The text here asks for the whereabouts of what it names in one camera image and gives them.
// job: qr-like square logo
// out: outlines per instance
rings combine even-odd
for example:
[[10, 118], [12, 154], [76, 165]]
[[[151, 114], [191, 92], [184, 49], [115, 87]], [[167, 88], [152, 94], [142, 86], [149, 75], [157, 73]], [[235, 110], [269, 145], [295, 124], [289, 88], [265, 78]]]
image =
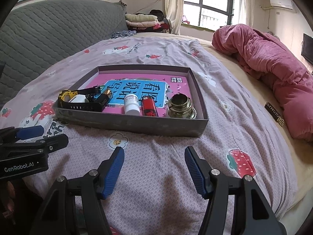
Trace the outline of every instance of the qr-like square logo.
[[171, 82], [173, 83], [182, 83], [183, 79], [182, 78], [171, 78]]

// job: gray box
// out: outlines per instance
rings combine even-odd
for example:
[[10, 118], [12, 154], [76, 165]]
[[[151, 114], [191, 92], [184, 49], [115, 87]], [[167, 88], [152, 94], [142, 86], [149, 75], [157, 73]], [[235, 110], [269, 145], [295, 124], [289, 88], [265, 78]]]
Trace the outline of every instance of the gray box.
[[92, 111], [53, 109], [56, 116], [64, 122], [102, 128], [162, 136], [200, 137], [208, 123], [208, 114], [198, 83], [190, 68], [155, 64], [122, 64], [99, 66], [91, 70], [69, 90], [84, 89], [98, 74], [102, 73], [148, 73], [185, 76], [187, 78], [192, 102], [197, 111], [197, 119], [171, 117], [130, 116]]

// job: person's hand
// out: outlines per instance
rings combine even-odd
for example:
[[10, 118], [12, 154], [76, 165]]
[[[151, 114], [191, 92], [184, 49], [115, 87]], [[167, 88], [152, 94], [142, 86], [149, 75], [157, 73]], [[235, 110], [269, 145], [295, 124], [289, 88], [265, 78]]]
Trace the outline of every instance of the person's hand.
[[15, 190], [10, 181], [0, 182], [0, 199], [6, 211], [14, 212]]

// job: black television screen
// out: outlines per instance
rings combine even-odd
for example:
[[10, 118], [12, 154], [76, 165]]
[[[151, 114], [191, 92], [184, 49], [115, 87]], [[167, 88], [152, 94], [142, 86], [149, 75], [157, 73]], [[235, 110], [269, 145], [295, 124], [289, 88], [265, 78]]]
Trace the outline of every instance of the black television screen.
[[313, 64], [313, 38], [303, 34], [302, 53], [301, 55], [311, 64]]

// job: headboard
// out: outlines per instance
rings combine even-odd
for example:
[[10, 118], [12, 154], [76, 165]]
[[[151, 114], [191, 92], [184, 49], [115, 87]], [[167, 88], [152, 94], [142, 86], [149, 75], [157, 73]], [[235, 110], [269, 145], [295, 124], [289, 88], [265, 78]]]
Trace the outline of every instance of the headboard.
[[17, 8], [0, 29], [0, 109], [51, 65], [127, 30], [126, 5], [46, 0]]

